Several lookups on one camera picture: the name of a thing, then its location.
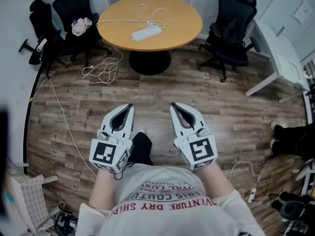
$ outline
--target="t-shirt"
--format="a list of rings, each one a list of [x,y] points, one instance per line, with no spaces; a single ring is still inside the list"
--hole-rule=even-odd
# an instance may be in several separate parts
[[[192,172],[134,164],[117,182],[116,206],[81,204],[76,236],[264,236],[234,190],[210,199]]]

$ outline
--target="white table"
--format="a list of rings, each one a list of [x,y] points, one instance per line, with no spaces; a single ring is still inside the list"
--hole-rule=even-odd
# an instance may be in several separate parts
[[[305,90],[310,90],[305,78],[303,67],[292,44],[283,36],[276,36],[275,33],[263,22],[254,19],[254,28],[258,32],[273,65],[274,72],[262,82],[248,90],[245,95],[251,96],[277,78],[294,83],[300,92],[279,100],[282,103]]]

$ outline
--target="table top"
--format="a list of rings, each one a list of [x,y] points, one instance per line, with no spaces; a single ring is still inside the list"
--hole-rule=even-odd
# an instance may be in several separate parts
[[[310,88],[304,76],[301,61],[290,41],[281,35],[277,37],[275,33],[260,20],[254,19],[254,23],[264,45],[268,49],[274,70],[284,79],[309,90]]]
[[[184,46],[193,41],[201,32],[202,20],[198,12],[182,0],[120,0],[109,6],[100,16],[102,20],[137,20],[138,17],[148,20],[158,8],[152,19],[163,22],[165,28],[162,34],[135,42],[131,34],[145,29],[148,25],[143,22],[106,22],[97,25],[99,34],[108,43],[126,50],[152,52],[170,50]]]

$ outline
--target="electrical outlet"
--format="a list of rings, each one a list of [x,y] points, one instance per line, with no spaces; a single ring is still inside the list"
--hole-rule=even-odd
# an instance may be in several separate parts
[[[300,7],[297,9],[296,13],[293,15],[293,18],[298,21],[300,24],[303,24],[305,20],[311,15],[312,9],[309,5],[303,0]]]

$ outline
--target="black office chair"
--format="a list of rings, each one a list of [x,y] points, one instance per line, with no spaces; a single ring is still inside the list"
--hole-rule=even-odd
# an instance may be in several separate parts
[[[68,67],[67,64],[58,58],[58,55],[62,51],[63,39],[60,37],[61,31],[56,30],[53,26],[51,19],[51,6],[49,4],[45,4],[42,0],[35,0],[30,5],[30,11],[32,12],[30,14],[30,21],[38,38],[38,45],[44,38],[47,39],[47,43],[41,51],[37,51],[36,49],[38,45],[34,49],[27,44],[26,39],[21,45],[19,52],[23,48],[26,48],[32,52],[29,64],[37,65],[42,63],[45,65],[48,63],[46,76],[48,76],[49,70],[54,60],[62,64],[64,67]]]
[[[95,45],[100,39],[96,28],[99,15],[91,12],[90,0],[55,0],[53,8],[63,22],[64,31],[67,32],[63,44],[63,54],[72,54],[70,57],[72,62],[78,54],[85,52],[85,66],[87,67],[91,49],[105,50],[107,54],[111,54],[107,48]],[[79,18],[89,18],[93,24],[85,33],[76,36],[72,34],[71,24],[73,19],[78,20]]]
[[[217,20],[210,26],[206,43],[199,46],[199,50],[204,48],[212,53],[213,57],[201,63],[198,70],[214,61],[219,61],[223,73],[221,82],[225,82],[224,63],[232,65],[233,70],[237,66],[247,66],[246,52],[252,47],[260,52],[259,45],[254,38],[251,37],[252,43],[247,47],[243,42],[246,28],[256,13],[256,0],[219,0]]]

